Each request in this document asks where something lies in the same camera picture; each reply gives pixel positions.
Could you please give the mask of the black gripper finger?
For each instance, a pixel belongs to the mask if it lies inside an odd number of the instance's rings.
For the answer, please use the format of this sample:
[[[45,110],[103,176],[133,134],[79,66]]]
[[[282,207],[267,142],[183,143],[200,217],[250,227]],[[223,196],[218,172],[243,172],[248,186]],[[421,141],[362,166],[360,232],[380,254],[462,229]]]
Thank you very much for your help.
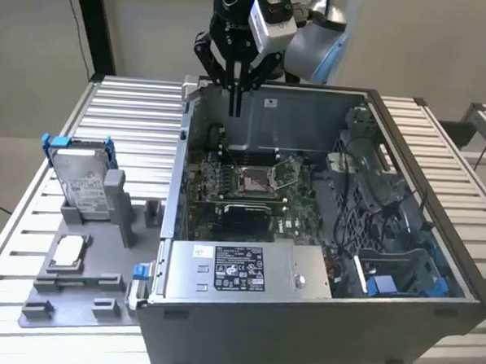
[[[216,86],[221,86],[229,94],[229,116],[234,116],[235,105],[235,80],[234,80],[234,63],[227,63],[223,68],[213,54],[212,37],[209,32],[200,32],[194,41],[194,52],[208,74],[208,77]]]
[[[258,90],[282,62],[282,57],[282,53],[278,52],[266,55],[255,68],[247,61],[241,63],[239,84],[236,88],[235,117],[241,117],[243,94],[251,90]]]

